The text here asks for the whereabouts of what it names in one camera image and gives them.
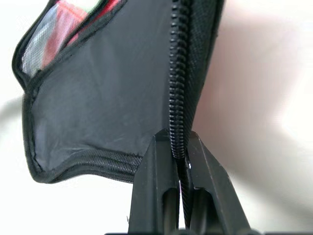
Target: black bag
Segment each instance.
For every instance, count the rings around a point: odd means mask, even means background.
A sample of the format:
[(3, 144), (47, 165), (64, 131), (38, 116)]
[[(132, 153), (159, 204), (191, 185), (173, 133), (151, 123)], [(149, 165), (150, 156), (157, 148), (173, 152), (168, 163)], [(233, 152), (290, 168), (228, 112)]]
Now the black bag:
[[(32, 36), (12, 67), (24, 89), (25, 154), (33, 179), (54, 183), (95, 174), (131, 183), (151, 138), (167, 129), (182, 158), (217, 37), (223, 0), (120, 0), (99, 5), (65, 39), (56, 57), (29, 75)], [(69, 44), (75, 35), (78, 38)], [(40, 46), (32, 52), (42, 53)]]

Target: white background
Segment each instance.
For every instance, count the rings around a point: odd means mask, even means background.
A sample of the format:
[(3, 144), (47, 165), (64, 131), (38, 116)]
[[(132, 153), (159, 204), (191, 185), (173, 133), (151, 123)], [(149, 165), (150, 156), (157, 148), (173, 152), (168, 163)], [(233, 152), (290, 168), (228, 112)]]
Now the white background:
[[(0, 234), (126, 232), (132, 185), (28, 173), (11, 59), (45, 4), (1, 2)], [(312, 0), (229, 0), (194, 122), (261, 232), (313, 231), (312, 12)]]

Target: black fabric case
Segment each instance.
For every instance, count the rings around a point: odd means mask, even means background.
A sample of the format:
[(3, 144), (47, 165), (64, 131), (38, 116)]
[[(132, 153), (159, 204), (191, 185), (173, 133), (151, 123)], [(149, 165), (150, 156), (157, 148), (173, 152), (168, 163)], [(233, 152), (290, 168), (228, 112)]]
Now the black fabric case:
[[(49, 1), (21, 39), (12, 62), (24, 89), (24, 147), (35, 181), (54, 183), (81, 174), (133, 181), (152, 136), (169, 125), (171, 11), (176, 1), (121, 0), (30, 78), (22, 72), (21, 59), (37, 25), (55, 4)], [(186, 139), (223, 6), (221, 0), (191, 3)]]

